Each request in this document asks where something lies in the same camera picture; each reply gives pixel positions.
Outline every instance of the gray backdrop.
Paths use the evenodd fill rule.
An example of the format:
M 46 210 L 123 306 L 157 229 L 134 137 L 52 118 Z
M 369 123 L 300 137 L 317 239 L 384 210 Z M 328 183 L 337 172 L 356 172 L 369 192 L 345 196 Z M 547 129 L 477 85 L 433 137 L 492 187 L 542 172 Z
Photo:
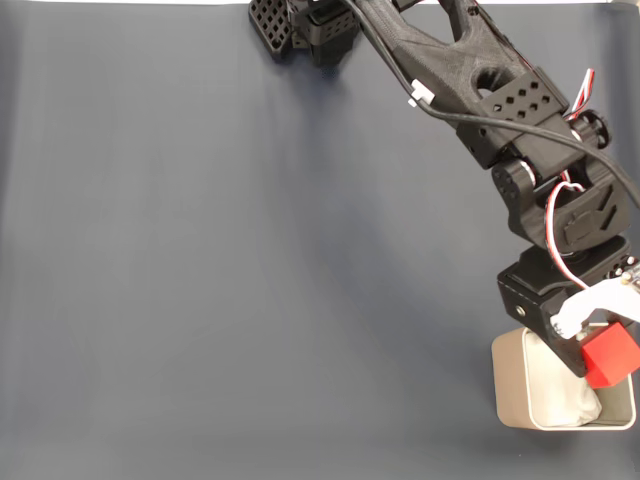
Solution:
M 568 96 L 597 69 L 640 180 L 637 10 L 489 10 Z M 527 244 L 367 42 L 321 72 L 243 5 L 4 3 L 0 52 L 2 480 L 640 476 L 640 428 L 499 423 Z

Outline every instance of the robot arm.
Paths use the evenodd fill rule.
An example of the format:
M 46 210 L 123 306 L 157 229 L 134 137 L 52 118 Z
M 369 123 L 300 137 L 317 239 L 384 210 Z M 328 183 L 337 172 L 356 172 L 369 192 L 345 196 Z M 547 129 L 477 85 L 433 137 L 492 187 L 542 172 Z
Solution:
M 249 14 L 275 58 L 307 47 L 318 65 L 339 62 L 362 26 L 410 103 L 451 125 L 479 165 L 491 170 L 510 230 L 533 244 L 498 275 L 507 313 L 583 377 L 587 369 L 575 333 L 585 314 L 626 310 L 616 310 L 615 299 L 594 300 L 607 296 L 592 295 L 604 292 L 602 286 L 578 292 L 627 278 L 631 270 L 640 277 L 620 236 L 629 225 L 627 194 L 640 207 L 640 191 L 599 151 L 611 138 L 606 122 L 591 110 L 567 114 L 567 99 L 475 0 L 440 0 L 451 44 L 404 21 L 400 11 L 414 3 L 252 0 Z M 623 293 L 628 308 L 640 306 L 637 289 L 616 290 L 610 283 L 604 283 L 607 292 Z

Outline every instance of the wire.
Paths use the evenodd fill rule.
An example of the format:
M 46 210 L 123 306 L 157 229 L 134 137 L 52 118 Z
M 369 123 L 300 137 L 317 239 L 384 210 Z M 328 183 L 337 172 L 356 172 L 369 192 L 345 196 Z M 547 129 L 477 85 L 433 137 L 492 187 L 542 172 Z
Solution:
M 578 96 L 576 97 L 575 102 L 573 103 L 573 107 L 571 108 L 571 112 L 569 112 L 566 116 L 566 120 L 573 120 L 578 117 L 582 113 L 582 111 L 589 103 L 589 99 L 591 98 L 591 92 L 593 91 L 593 82 L 595 80 L 596 72 L 593 68 L 588 68 L 587 73 L 584 76 L 584 80 L 582 81 L 582 85 L 580 86 L 580 91 L 578 92 Z
M 360 21 L 360 23 L 363 25 L 364 31 L 367 34 L 369 41 L 371 42 L 373 47 L 376 49 L 378 54 L 385 61 L 387 66 L 390 68 L 391 72 L 394 74 L 398 82 L 400 82 L 404 90 L 409 95 L 411 95 L 411 93 L 413 93 L 413 88 L 411 87 L 411 83 L 409 82 L 409 80 L 407 80 L 405 74 L 402 72 L 402 69 L 398 65 L 398 62 L 391 55 L 391 52 L 389 51 L 389 47 L 387 47 L 387 45 L 383 42 L 383 40 L 377 34 L 375 27 L 373 26 L 371 21 L 367 18 L 367 16 L 360 9 L 360 7 L 355 4 L 354 0 L 343 0 L 343 1 L 347 6 L 349 6 L 349 8 L 353 11 L 355 16 Z M 631 177 L 629 177 L 629 175 L 620 167 L 620 165 L 614 163 L 604 153 L 598 152 L 597 150 L 594 150 L 593 148 L 577 140 L 573 140 L 571 138 L 565 137 L 564 135 L 553 132 L 551 130 L 547 130 L 540 127 L 534 127 L 531 125 L 525 125 L 523 123 L 512 122 L 509 120 L 480 117 L 477 115 L 470 115 L 470 114 L 442 112 L 436 108 L 431 107 L 424 99 L 416 100 L 416 103 L 425 113 L 439 120 L 444 120 L 446 122 L 452 122 L 452 123 L 468 123 L 468 124 L 475 124 L 475 125 L 484 125 L 488 127 L 504 128 L 505 130 L 513 130 L 516 132 L 527 133 L 529 135 L 534 135 L 540 138 L 544 138 L 546 140 L 550 140 L 552 142 L 556 142 L 561 145 L 565 145 L 575 150 L 584 152 L 586 155 L 600 162 L 604 167 L 607 168 L 607 170 L 611 172 L 611 174 L 620 182 L 620 184 L 627 191 L 627 193 L 629 194 L 629 197 L 631 197 L 631 200 L 636 205 L 636 207 L 640 209 L 640 189 L 638 189 L 638 187 L 633 183 L 633 180 L 631 179 Z
M 580 280 L 577 276 L 575 276 L 571 270 L 567 267 L 562 259 L 562 255 L 558 251 L 558 247 L 556 245 L 555 235 L 553 233 L 553 213 L 556 208 L 556 200 L 558 199 L 558 194 L 563 188 L 570 188 L 572 190 L 578 190 L 579 192 L 584 192 L 584 187 L 579 183 L 569 183 L 569 182 L 560 182 L 557 184 L 551 194 L 549 195 L 549 200 L 547 201 L 547 209 L 545 212 L 545 231 L 547 238 L 547 247 L 549 248 L 549 254 L 551 255 L 551 259 L 553 263 L 556 264 L 558 270 L 562 272 L 562 274 L 571 280 L 573 283 L 578 285 L 580 288 L 588 289 L 589 286 Z

